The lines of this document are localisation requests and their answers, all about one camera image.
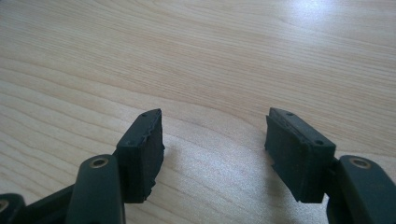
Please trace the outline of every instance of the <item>wooden table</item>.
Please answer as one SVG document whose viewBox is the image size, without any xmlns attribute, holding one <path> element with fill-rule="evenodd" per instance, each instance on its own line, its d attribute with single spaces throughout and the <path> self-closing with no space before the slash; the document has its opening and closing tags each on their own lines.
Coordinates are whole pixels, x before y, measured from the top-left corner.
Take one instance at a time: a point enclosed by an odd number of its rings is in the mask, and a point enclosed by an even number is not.
<svg viewBox="0 0 396 224">
<path fill-rule="evenodd" d="M 128 223 L 326 223 L 264 150 L 271 106 L 396 181 L 396 2 L 0 1 L 0 193 L 33 203 L 163 110 Z"/>
</svg>

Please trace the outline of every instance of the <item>metal rivet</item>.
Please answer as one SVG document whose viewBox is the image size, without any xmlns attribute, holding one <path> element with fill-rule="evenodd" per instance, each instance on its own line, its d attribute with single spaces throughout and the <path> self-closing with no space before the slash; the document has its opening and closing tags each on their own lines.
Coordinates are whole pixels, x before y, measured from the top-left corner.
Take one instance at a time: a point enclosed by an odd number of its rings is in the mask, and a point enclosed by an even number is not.
<svg viewBox="0 0 396 224">
<path fill-rule="evenodd" d="M 90 162 L 91 168 L 101 168 L 103 166 L 106 166 L 107 164 L 108 164 L 108 158 L 104 158 L 104 157 L 95 159 Z"/>
<path fill-rule="evenodd" d="M 7 200 L 0 200 L 0 213 L 6 210 L 6 208 L 9 206 L 9 202 Z"/>
<path fill-rule="evenodd" d="M 371 168 L 371 163 L 366 161 L 366 160 L 362 160 L 356 157 L 350 158 L 349 159 L 350 163 L 354 164 L 355 166 L 361 168 L 361 169 L 370 169 Z"/>
</svg>

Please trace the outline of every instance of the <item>wood grain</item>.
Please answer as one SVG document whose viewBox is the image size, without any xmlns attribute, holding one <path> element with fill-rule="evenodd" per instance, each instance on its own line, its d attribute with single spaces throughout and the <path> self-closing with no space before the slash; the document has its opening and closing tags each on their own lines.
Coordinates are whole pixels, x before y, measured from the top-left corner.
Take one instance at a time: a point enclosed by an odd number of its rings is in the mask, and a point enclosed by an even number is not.
<svg viewBox="0 0 396 224">
<path fill-rule="evenodd" d="M 163 110 L 165 160 L 128 223 L 326 223 L 265 153 L 292 111 L 396 181 L 396 2 L 0 1 L 0 193 L 32 203 Z"/>
</svg>

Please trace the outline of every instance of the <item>light wood surface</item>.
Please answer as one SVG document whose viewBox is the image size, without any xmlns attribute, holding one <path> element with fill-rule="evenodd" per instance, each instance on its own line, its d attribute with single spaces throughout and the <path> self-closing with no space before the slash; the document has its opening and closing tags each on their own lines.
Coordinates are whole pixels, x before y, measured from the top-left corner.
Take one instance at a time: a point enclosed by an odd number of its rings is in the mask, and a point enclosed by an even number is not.
<svg viewBox="0 0 396 224">
<path fill-rule="evenodd" d="M 2 0 L 0 193 L 35 202 L 163 110 L 157 185 L 128 223 L 326 223 L 264 151 L 271 106 L 396 181 L 392 0 Z"/>
</svg>

